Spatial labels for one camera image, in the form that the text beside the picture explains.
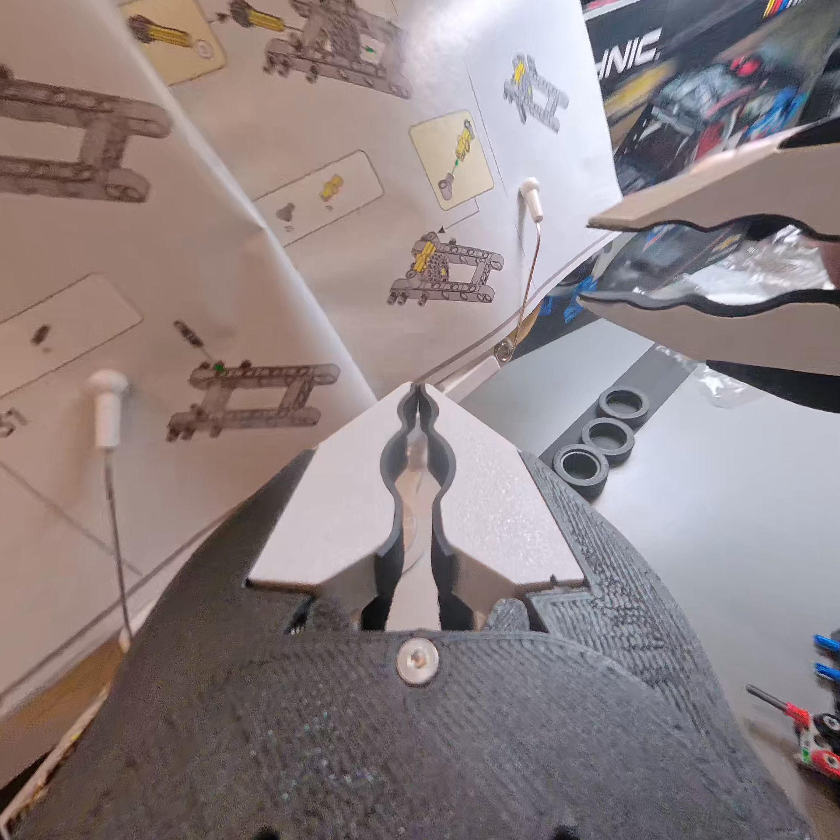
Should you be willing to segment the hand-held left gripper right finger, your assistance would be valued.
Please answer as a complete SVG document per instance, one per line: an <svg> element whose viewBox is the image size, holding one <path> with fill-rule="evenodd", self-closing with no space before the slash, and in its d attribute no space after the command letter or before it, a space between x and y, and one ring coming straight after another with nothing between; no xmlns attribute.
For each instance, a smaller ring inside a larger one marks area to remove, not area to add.
<svg viewBox="0 0 840 840"><path fill-rule="evenodd" d="M427 467L438 483L430 562L442 625L475 625L499 601L585 573L520 450L431 385L418 387Z"/></svg>

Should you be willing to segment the black rubber toy tire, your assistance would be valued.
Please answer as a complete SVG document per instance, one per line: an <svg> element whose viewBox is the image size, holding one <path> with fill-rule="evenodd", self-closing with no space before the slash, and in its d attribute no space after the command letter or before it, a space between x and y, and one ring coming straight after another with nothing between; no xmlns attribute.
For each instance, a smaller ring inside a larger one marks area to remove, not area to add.
<svg viewBox="0 0 840 840"><path fill-rule="evenodd" d="M600 450L585 444L570 444L554 455L552 469L582 498L593 501L602 494L610 466Z"/></svg>
<svg viewBox="0 0 840 840"><path fill-rule="evenodd" d="M583 426L581 443L598 452L613 467L629 458L635 447L635 433L619 419L597 416Z"/></svg>
<svg viewBox="0 0 840 840"><path fill-rule="evenodd" d="M598 417L623 423L635 430L648 420L650 401L637 388L618 385L599 395L595 410Z"/></svg>

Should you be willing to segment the black mat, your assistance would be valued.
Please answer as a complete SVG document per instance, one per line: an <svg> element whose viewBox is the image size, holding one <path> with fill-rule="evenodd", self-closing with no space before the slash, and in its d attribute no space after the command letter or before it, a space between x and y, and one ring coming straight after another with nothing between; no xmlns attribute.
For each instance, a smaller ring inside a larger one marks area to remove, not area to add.
<svg viewBox="0 0 840 840"><path fill-rule="evenodd" d="M594 415L609 386L644 392L653 413L685 380L688 370L653 343L597 319L541 348L518 348L511 385L504 389L516 408L505 435L538 455L560 447Z"/></svg>

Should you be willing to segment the lego set box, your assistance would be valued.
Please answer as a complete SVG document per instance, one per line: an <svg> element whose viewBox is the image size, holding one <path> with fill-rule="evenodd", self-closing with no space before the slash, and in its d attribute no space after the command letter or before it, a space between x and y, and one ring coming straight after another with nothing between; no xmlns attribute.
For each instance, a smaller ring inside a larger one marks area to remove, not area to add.
<svg viewBox="0 0 840 840"><path fill-rule="evenodd" d="M582 9L624 195L838 111L837 1Z"/></svg>

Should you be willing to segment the lego instruction booklet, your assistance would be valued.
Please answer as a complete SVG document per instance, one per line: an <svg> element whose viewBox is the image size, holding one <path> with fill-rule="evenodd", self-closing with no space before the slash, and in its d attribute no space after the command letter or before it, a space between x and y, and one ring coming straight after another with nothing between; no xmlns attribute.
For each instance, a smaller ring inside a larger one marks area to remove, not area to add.
<svg viewBox="0 0 840 840"><path fill-rule="evenodd" d="M620 199L581 2L2 2L2 712L304 448L439 382Z"/></svg>

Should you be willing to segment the large clear plastic bag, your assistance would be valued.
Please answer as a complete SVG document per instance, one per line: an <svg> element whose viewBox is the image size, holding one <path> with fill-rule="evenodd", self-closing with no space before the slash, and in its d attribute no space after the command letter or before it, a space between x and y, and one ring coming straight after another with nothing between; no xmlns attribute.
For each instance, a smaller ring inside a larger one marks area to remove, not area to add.
<svg viewBox="0 0 840 840"><path fill-rule="evenodd" d="M785 227L761 241L745 240L709 267L682 273L654 292L654 297L695 296L730 307L746 307L806 290L838 290L838 246L814 243L796 227ZM734 408L770 395L712 371L706 360L693 361L673 350L661 351L688 370L699 392L716 407ZM777 360L725 362L796 371Z"/></svg>

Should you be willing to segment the partly built lego car model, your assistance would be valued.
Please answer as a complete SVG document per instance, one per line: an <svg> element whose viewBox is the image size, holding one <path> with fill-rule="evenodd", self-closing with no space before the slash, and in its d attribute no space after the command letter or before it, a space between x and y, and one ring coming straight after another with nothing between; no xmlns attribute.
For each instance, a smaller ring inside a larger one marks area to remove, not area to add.
<svg viewBox="0 0 840 840"><path fill-rule="evenodd" d="M812 713L752 685L745 686L745 690L752 697L782 712L791 721L797 739L796 761L838 791L839 631L835 630L828 636L815 634L812 641L818 653L831 660L829 665L823 662L812 664L815 676L829 686L833 693L831 711Z"/></svg>

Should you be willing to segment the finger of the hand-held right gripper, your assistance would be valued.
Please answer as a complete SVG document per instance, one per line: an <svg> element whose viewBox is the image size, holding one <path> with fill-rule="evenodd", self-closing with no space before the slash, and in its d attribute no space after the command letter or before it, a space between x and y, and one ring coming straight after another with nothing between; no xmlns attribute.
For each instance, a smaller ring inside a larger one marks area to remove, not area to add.
<svg viewBox="0 0 840 840"><path fill-rule="evenodd" d="M599 318L696 361L839 375L836 289L793 290L748 303L622 291L582 292L579 300Z"/></svg>
<svg viewBox="0 0 840 840"><path fill-rule="evenodd" d="M839 119L824 119L714 154L678 176L626 195L588 228L638 233L662 224L703 232L738 221L792 224L839 239Z"/></svg>

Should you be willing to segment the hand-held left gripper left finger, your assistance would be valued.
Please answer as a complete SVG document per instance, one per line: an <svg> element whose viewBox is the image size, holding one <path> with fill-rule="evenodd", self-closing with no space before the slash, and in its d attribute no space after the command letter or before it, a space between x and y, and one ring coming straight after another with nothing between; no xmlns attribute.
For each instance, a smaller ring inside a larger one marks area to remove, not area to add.
<svg viewBox="0 0 840 840"><path fill-rule="evenodd" d="M404 566L396 488L417 416L417 384L399 385L313 451L248 572L256 589L333 599L363 629L384 629Z"/></svg>

